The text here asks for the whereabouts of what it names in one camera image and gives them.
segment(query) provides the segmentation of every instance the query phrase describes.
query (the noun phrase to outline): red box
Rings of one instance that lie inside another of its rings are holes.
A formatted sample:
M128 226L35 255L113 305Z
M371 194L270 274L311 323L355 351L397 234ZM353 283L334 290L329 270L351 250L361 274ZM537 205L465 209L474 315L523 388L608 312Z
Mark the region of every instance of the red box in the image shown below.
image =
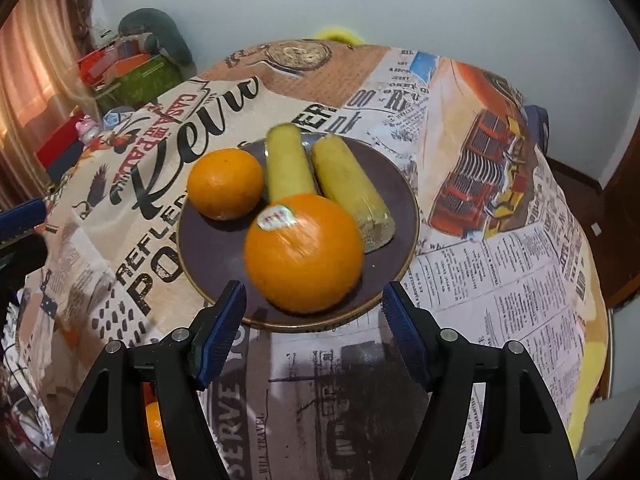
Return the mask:
M91 54L87 54L82 59L78 61L78 66L80 67L80 78L87 85L92 85L97 83L102 78L101 76L94 77L89 73L89 70L98 63L106 54L106 47L103 47L99 50L94 50Z
M40 146L36 152L36 156L40 163L49 169L51 163L62 155L65 150L78 140L78 131L76 124L84 117L81 110L71 117L66 123L62 124L55 132L53 132L47 140Z

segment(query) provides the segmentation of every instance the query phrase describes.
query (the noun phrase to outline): plate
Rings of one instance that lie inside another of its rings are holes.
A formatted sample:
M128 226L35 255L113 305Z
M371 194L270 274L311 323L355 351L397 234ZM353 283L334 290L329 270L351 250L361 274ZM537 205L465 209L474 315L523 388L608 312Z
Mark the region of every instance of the plate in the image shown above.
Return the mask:
M322 134L302 134L305 149ZM363 142L343 137L367 173L396 221L396 234L384 247L366 254L358 285L333 308L318 314L295 316L269 303L253 286L244 270L244 238L255 216L267 206L265 195L256 209L237 221L210 220L187 200L178 223L178 256L182 269L199 293L210 303L228 280L246 286L245 324L274 332L319 332L355 319L375 306L382 288L404 276L414 256L418 237L418 206L414 192L400 170L381 153ZM266 174L264 139L242 146L262 164Z

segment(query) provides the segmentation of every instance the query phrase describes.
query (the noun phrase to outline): tablecloth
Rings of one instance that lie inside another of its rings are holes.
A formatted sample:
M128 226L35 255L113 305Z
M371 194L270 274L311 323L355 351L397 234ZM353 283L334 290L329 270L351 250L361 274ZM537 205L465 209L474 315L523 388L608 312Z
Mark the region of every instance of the tablecloth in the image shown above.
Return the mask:
M235 52L137 111L47 202L49 259L28 277L16 357L45 433L54 440L108 340L155 341L205 305L175 243L190 167L291 121L398 165L420 209L405 289L469 340L521 340L577 449L607 321L588 242L523 104L505 79L445 57L287 40ZM476 385L455 478L470 467L482 396ZM278 480L396 478L428 403L378 306L329 332L241 327L201 401L231 478Z

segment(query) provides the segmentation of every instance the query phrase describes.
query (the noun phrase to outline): curtain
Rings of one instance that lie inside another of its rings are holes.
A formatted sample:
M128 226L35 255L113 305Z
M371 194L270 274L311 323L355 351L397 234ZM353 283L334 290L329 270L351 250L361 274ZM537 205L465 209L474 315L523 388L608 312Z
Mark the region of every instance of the curtain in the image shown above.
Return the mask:
M35 152L76 105L98 117L79 75L75 40L88 33L90 4L72 20L78 1L20 0L0 28L0 209L43 194L49 179Z

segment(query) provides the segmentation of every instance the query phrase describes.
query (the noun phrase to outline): screw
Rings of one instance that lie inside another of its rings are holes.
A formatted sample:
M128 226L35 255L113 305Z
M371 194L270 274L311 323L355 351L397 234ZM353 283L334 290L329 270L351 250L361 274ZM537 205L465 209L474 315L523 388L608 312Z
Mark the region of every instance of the screw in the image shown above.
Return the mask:
M118 350L120 350L121 346L122 346L122 343L120 341L114 340L114 341L109 341L104 346L104 349L107 351L107 354L115 354Z
M173 332L171 332L171 339L177 342L184 341L189 336L190 332L188 328L176 328Z
M514 354L522 354L524 352L524 346L520 341L509 341L507 348Z
M444 328L440 331L440 337L443 338L444 341L455 341L458 339L458 332L452 328Z

